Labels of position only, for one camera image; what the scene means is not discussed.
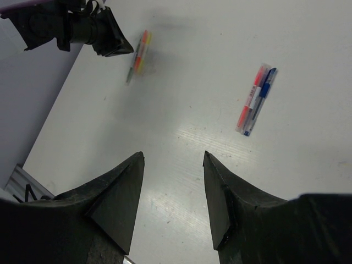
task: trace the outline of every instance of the pen label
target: pen label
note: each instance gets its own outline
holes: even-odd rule
[[[257,86],[256,86],[256,85],[253,85],[252,90],[251,90],[251,92],[249,93],[249,96],[248,96],[248,98],[247,98],[246,106],[249,106],[249,104],[251,103],[252,98],[253,98],[253,95],[254,95],[256,89],[257,89]]]
[[[257,101],[259,93],[260,93],[261,90],[262,89],[260,87],[258,87],[257,90],[255,91],[255,93],[253,95],[253,99],[251,101],[251,104],[249,105],[249,109],[253,109],[254,108],[255,102]]]

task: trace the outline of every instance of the pen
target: pen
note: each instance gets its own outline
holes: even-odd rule
[[[252,118],[252,112],[253,112],[253,109],[255,107],[255,103],[256,103],[256,101],[257,101],[257,99],[259,97],[259,94],[260,94],[260,92],[262,90],[263,84],[267,81],[267,79],[269,77],[269,72],[270,72],[269,68],[265,67],[263,76],[261,78],[261,81],[258,84],[258,87],[256,88],[255,93],[254,93],[253,98],[252,98],[252,101],[251,101],[251,103],[249,105],[248,115],[247,115],[246,121],[244,122],[244,125],[243,125],[243,128],[242,128],[242,132],[241,132],[242,134],[245,133],[246,128],[249,125],[249,121]]]
[[[134,64],[135,64],[136,61],[137,61],[137,55],[138,55],[138,51],[139,51],[140,46],[141,46],[141,43],[142,43],[142,39],[143,39],[143,36],[141,36],[141,38],[139,39],[137,49],[136,49],[136,51],[135,51],[134,54],[133,54],[132,63],[131,63],[130,69],[129,69],[129,71],[128,71],[127,79],[126,79],[126,84],[127,84],[127,85],[130,84],[131,79],[132,79],[132,76],[133,76]]]
[[[250,120],[250,123],[249,123],[249,130],[246,129],[246,131],[244,133],[245,136],[249,136],[250,135],[250,133],[251,133],[251,131],[252,131],[254,125],[255,125],[255,122],[257,121],[257,118],[258,118],[258,115],[260,113],[260,110],[262,109],[262,106],[264,104],[265,98],[268,95],[270,86],[272,85],[276,74],[277,74],[277,69],[276,68],[273,68],[273,69],[271,69],[269,71],[267,80],[264,83],[261,92],[259,93],[259,97],[258,97],[258,100],[257,100],[258,102],[256,103],[255,111],[254,111],[253,116],[252,116],[252,118]]]
[[[257,86],[260,84],[260,81],[262,79],[262,76],[263,76],[263,72],[265,70],[265,66],[262,65],[257,73],[257,76],[255,78],[255,81],[254,81],[254,84],[253,84],[253,87],[248,95],[248,98],[247,98],[247,101],[246,101],[246,104],[244,105],[243,109],[242,109],[242,112],[241,112],[241,115],[240,115],[240,118],[238,119],[238,122],[237,122],[237,126],[236,126],[236,131],[238,132],[241,132],[242,128],[243,128],[243,125],[244,125],[244,122],[246,120],[246,117],[247,117],[247,113],[248,113],[248,109],[249,109],[249,105],[252,101],[252,98],[253,98],[253,95],[257,89]]]

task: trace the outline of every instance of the orange highlighter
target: orange highlighter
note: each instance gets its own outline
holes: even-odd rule
[[[136,64],[134,64],[134,70],[136,73],[138,72],[139,65],[142,61],[142,54],[143,54],[144,49],[146,48],[147,39],[148,39],[148,31],[145,30],[143,37],[142,37],[142,41],[141,41],[141,47],[140,47],[138,54],[137,54]]]
[[[266,65],[262,65],[257,73],[257,76],[255,78],[255,81],[254,81],[254,84],[253,84],[253,87],[248,95],[248,98],[247,98],[247,101],[246,101],[246,104],[244,105],[243,107],[243,110],[242,110],[242,113],[240,115],[240,118],[238,119],[238,122],[237,122],[237,126],[236,126],[236,131],[237,132],[241,132],[242,131],[242,128],[244,126],[244,123],[246,121],[246,117],[247,117],[247,114],[248,114],[248,110],[249,110],[249,105],[251,104],[251,101],[253,99],[253,95],[263,77],[263,74],[265,72],[265,69],[266,69]]]
[[[146,58],[146,55],[147,55],[147,52],[148,52],[148,48],[149,48],[149,45],[150,45],[150,41],[152,39],[152,33],[151,32],[148,32],[148,37],[147,37],[147,41],[144,45],[144,50],[143,50],[143,54],[141,56],[141,61],[139,63],[139,66],[138,66],[138,73],[140,74],[143,70],[143,67],[144,67],[144,60]]]

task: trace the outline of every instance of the pen cap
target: pen cap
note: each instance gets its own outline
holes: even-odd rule
[[[267,80],[268,73],[271,69],[271,66],[269,66],[268,64],[265,64],[265,63],[262,65],[262,67],[263,67],[263,74],[262,74],[260,81],[257,84],[259,87],[263,87],[264,83]]]
[[[275,79],[275,76],[277,74],[277,69],[276,68],[273,68],[270,70],[270,72],[268,73],[268,77],[267,77],[267,80],[265,81],[264,85],[263,85],[263,88],[259,94],[260,97],[264,97],[266,98],[266,96],[268,95],[268,92],[269,92],[269,89],[270,89],[270,86],[272,85],[274,79]]]

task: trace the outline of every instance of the highlighter set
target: highlighter set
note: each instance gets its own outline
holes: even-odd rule
[[[129,85],[131,79],[135,73],[141,74],[145,64],[145,57],[147,55],[149,45],[152,39],[152,34],[150,31],[145,30],[141,39],[138,43],[137,49],[133,55],[132,64],[128,71],[126,84]]]
[[[276,74],[276,68],[267,64],[261,65],[237,122],[237,132],[245,136],[251,134]]]

